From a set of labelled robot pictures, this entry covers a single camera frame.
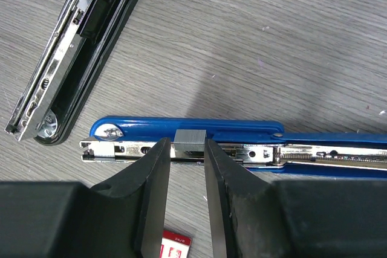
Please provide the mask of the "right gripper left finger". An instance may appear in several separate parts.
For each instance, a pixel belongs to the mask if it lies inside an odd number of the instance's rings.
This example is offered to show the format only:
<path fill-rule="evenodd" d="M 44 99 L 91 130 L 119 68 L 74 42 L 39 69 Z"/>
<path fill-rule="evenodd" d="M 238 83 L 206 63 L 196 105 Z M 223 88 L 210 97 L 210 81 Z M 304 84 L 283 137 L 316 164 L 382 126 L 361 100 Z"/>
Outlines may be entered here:
<path fill-rule="evenodd" d="M 2 257 L 158 257 L 171 142 L 87 187 L 1 182 Z"/>

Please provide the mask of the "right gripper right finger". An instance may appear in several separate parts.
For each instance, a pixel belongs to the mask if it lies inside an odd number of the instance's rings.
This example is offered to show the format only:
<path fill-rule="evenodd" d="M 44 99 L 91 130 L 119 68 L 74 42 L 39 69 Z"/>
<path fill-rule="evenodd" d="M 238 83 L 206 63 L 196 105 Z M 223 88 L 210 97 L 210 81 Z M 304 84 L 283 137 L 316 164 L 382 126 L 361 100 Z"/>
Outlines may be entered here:
<path fill-rule="evenodd" d="M 214 257 L 385 257 L 386 182 L 266 182 L 206 140 Z"/>

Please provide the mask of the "red white staple box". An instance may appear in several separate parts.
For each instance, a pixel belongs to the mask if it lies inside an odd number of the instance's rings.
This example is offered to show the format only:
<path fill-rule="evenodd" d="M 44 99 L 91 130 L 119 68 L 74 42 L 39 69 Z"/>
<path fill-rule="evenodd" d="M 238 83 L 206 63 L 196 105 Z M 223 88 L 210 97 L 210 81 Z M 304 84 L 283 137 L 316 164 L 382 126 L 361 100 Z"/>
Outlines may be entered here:
<path fill-rule="evenodd" d="M 191 243 L 190 237 L 164 230 L 160 258 L 188 258 Z"/>

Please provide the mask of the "blue stapler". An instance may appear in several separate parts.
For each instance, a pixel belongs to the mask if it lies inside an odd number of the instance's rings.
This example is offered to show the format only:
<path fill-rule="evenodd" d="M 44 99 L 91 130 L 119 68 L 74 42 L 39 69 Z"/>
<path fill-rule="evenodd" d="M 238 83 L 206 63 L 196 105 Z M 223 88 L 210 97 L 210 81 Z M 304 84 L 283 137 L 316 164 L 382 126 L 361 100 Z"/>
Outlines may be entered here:
<path fill-rule="evenodd" d="M 107 116 L 80 141 L 82 161 L 133 163 L 169 138 L 173 163 L 202 165 L 204 151 L 175 150 L 178 129 L 206 130 L 206 140 L 252 172 L 386 178 L 386 135 L 291 133 L 277 121 Z"/>

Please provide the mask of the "silver staple strip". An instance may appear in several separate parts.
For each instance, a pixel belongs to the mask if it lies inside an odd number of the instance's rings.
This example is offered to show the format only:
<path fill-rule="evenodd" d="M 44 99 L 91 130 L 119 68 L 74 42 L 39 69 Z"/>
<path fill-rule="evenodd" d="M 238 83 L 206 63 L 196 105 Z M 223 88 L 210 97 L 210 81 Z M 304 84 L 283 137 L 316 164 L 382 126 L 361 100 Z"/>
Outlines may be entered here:
<path fill-rule="evenodd" d="M 206 130 L 178 129 L 174 137 L 174 148 L 178 152 L 203 152 Z"/>

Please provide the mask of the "black stapler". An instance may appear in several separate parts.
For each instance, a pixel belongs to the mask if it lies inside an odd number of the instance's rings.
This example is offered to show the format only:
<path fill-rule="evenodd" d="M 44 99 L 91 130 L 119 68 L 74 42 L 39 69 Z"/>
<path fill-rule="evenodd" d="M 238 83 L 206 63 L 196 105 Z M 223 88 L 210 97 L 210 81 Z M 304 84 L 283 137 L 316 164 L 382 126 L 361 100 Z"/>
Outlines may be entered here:
<path fill-rule="evenodd" d="M 65 1 L 6 133 L 45 146 L 67 139 L 137 1 Z"/>

